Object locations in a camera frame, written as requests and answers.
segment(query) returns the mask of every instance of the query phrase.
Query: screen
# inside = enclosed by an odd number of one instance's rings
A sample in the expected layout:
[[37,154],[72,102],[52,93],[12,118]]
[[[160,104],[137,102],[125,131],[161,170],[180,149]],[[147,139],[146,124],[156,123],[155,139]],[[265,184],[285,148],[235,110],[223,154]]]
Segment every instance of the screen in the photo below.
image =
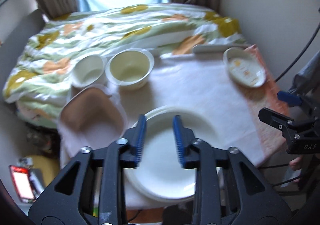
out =
[[28,174],[13,171],[12,176],[20,197],[24,199],[33,200],[35,196],[33,195],[29,183]]

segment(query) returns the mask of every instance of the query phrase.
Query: smartphone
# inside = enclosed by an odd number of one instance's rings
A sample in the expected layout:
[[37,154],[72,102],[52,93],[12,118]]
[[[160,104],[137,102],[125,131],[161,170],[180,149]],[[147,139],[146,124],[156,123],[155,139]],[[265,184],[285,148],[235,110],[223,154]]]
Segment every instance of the smartphone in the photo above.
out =
[[11,179],[20,201],[23,203],[33,203],[36,200],[35,191],[32,188],[29,177],[29,170],[14,165],[9,166]]

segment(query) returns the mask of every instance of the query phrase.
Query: silver bolt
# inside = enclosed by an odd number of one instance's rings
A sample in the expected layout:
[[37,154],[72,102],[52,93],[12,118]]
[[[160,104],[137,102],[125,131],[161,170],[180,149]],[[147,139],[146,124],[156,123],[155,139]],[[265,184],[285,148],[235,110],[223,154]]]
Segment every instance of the silver bolt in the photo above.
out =
[[195,139],[192,143],[194,145],[198,145],[201,142],[201,139]]
[[236,147],[230,147],[229,152],[230,152],[230,154],[237,154],[237,153],[239,153],[239,149]]
[[89,153],[91,150],[92,150],[91,147],[83,147],[83,148],[80,149],[80,152],[83,153],[83,154],[87,154],[87,153]]
[[128,142],[128,140],[126,138],[119,138],[117,140],[118,145],[125,145],[127,142]]

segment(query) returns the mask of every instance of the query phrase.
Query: triangular cutout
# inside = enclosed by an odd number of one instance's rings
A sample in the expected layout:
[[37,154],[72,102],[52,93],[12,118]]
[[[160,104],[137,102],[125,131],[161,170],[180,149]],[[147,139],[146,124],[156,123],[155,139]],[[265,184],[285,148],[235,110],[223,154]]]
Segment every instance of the triangular cutout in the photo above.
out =
[[66,195],[71,195],[73,192],[73,188],[75,186],[76,177],[79,171],[80,163],[77,162],[75,165],[69,170],[68,173],[62,177],[59,183],[56,184],[54,190],[56,192],[60,192]]
[[240,168],[244,178],[245,189],[248,195],[254,195],[265,190],[264,185],[252,173],[252,171],[243,162],[240,163]]

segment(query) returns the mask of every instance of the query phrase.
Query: bed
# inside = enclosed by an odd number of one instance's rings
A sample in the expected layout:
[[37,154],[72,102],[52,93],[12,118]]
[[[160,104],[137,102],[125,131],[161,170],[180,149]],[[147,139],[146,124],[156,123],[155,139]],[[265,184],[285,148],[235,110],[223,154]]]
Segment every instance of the bed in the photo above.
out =
[[28,39],[5,82],[3,98],[16,104],[23,120],[55,128],[67,102],[69,73],[85,56],[111,57],[134,47],[154,56],[182,54],[199,44],[244,42],[237,19],[195,5],[135,5],[66,14]]

